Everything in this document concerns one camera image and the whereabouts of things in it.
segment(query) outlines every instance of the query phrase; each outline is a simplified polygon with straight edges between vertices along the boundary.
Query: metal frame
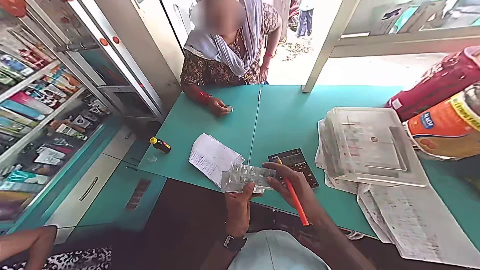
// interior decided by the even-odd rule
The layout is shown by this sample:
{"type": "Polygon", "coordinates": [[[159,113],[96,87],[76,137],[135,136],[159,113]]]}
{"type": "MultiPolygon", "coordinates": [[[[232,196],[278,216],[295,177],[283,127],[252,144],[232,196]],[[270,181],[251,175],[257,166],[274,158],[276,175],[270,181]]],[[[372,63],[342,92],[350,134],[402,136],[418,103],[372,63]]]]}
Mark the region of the metal frame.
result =
{"type": "Polygon", "coordinates": [[[320,50],[312,72],[308,77],[307,83],[302,87],[303,93],[310,93],[312,91],[322,68],[330,57],[337,42],[340,40],[359,2],[360,0],[343,0],[340,4],[332,26],[330,27],[330,31],[328,31],[322,49],[320,50]]]}
{"type": "Polygon", "coordinates": [[[382,36],[345,37],[338,41],[330,57],[452,52],[463,50],[472,44],[480,44],[480,26],[421,30],[382,36]]]}
{"type": "MultiPolygon", "coordinates": [[[[35,14],[30,12],[32,17],[35,18],[35,15],[38,15],[40,18],[35,18],[35,21],[42,26],[46,33],[57,43],[57,46],[70,44],[70,39],[64,35],[64,33],[58,28],[58,26],[50,19],[50,17],[43,11],[43,9],[35,2],[35,0],[26,0],[29,5],[28,9],[34,11],[35,14]]],[[[83,56],[78,52],[68,51],[65,52],[70,56],[73,61],[85,72],[85,74],[97,85],[104,86],[105,82],[97,74],[97,72],[90,66],[83,56]]]]}
{"type": "Polygon", "coordinates": [[[125,46],[121,42],[119,44],[113,42],[112,38],[117,37],[118,35],[115,33],[95,1],[73,0],[68,1],[68,4],[72,7],[77,16],[83,21],[87,29],[90,30],[97,42],[99,42],[101,38],[104,38],[108,41],[107,46],[103,46],[100,43],[99,45],[105,50],[105,52],[117,65],[119,70],[137,90],[139,96],[147,104],[157,119],[160,122],[163,122],[166,115],[161,112],[162,102],[158,97],[158,94],[150,85],[147,78],[140,70],[125,46]]]}
{"type": "Polygon", "coordinates": [[[342,37],[360,0],[343,0],[310,77],[302,91],[310,93],[328,58],[453,52],[480,44],[480,26],[421,30],[403,34],[342,37]]]}
{"type": "Polygon", "coordinates": [[[90,90],[105,106],[108,107],[110,111],[115,114],[119,114],[118,110],[108,101],[98,90],[97,88],[87,79],[87,77],[77,68],[77,66],[70,61],[70,59],[63,53],[57,53],[54,51],[56,44],[53,43],[52,39],[50,39],[44,32],[38,28],[38,24],[30,18],[29,16],[24,16],[19,18],[22,23],[24,23],[30,31],[32,31],[35,36],[45,44],[45,46],[55,54],[55,56],[63,62],[63,64],[80,80],[80,82],[90,90]]]}
{"type": "MultiPolygon", "coordinates": [[[[115,95],[115,93],[137,93],[136,89],[132,86],[99,86],[98,90],[107,96],[116,106],[120,108],[120,111],[127,111],[123,102],[115,95]]],[[[136,114],[135,116],[124,115],[124,117],[134,117],[142,119],[156,119],[154,114],[136,114]]]]}

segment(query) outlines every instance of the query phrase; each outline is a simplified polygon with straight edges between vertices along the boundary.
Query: black watch strap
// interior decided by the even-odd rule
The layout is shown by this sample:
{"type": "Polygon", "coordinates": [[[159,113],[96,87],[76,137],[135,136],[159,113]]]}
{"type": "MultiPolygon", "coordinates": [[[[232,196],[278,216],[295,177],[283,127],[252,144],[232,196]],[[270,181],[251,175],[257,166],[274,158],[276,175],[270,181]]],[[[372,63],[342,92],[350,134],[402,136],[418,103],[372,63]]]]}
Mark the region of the black watch strap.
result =
{"type": "Polygon", "coordinates": [[[230,250],[231,252],[238,252],[247,242],[247,238],[243,237],[233,237],[231,235],[226,235],[222,240],[222,245],[230,250]]]}

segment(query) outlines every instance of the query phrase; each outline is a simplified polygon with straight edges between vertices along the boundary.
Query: jeans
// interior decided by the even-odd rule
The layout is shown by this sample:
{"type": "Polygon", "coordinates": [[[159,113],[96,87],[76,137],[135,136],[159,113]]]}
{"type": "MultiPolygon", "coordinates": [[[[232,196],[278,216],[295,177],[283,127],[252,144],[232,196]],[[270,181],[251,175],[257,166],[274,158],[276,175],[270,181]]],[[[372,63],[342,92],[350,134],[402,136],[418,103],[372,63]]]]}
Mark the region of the jeans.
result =
{"type": "Polygon", "coordinates": [[[307,35],[310,36],[312,34],[312,18],[313,18],[313,9],[307,10],[307,11],[300,11],[297,37],[304,36],[305,30],[307,32],[307,35]]]}

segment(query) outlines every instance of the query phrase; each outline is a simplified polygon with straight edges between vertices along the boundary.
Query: teal counter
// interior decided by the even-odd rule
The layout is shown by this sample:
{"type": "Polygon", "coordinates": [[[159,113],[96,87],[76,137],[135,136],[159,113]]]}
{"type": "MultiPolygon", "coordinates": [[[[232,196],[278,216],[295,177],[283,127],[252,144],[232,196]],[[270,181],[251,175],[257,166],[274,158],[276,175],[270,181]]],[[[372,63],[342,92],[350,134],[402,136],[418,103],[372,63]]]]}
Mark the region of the teal counter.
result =
{"type": "MultiPolygon", "coordinates": [[[[319,144],[317,122],[333,107],[382,107],[400,91],[394,86],[316,86],[304,94],[300,86],[240,86],[211,91],[226,105],[234,106],[229,115],[216,118],[206,108],[189,101],[184,94],[173,106],[157,133],[157,138],[171,145],[169,154],[149,147],[139,169],[201,187],[219,189],[188,162],[193,142],[202,133],[212,135],[240,153],[253,166],[261,166],[269,155],[301,148],[319,183],[314,189],[333,221],[339,226],[376,236],[368,225],[353,194],[324,184],[323,170],[313,162],[319,144]]],[[[458,172],[479,157],[458,162],[422,161],[432,186],[445,202],[472,243],[480,248],[480,199],[458,172]]],[[[470,165],[472,177],[479,177],[470,165]]],[[[296,214],[275,191],[267,191],[255,202],[296,214]]]]}

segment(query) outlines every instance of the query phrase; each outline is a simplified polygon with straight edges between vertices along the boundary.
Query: woman's hand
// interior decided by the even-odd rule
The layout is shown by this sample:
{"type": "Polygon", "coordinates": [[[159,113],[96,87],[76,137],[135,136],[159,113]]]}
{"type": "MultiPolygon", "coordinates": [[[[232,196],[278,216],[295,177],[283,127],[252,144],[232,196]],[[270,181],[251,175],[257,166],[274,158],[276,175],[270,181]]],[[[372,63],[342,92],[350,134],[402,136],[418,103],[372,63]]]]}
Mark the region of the woman's hand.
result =
{"type": "Polygon", "coordinates": [[[229,114],[229,111],[225,107],[225,104],[219,98],[210,98],[210,100],[208,101],[208,108],[216,117],[229,114]]]}
{"type": "Polygon", "coordinates": [[[262,64],[260,66],[260,82],[263,83],[264,81],[267,80],[268,76],[268,67],[265,64],[262,64]]]}
{"type": "Polygon", "coordinates": [[[225,192],[227,204],[226,231],[233,237],[243,237],[250,225],[250,199],[252,198],[254,183],[243,186],[242,193],[225,192]]]}
{"type": "MultiPolygon", "coordinates": [[[[264,168],[276,170],[277,175],[282,176],[283,178],[288,178],[292,183],[293,189],[295,189],[295,193],[305,211],[305,215],[307,215],[308,218],[312,218],[315,215],[315,209],[319,207],[319,203],[313,195],[312,188],[310,188],[303,173],[296,172],[285,165],[275,162],[265,162],[262,166],[264,168]]],[[[282,195],[288,204],[295,207],[290,192],[280,183],[279,180],[273,177],[267,177],[267,182],[273,189],[282,195]]]]}

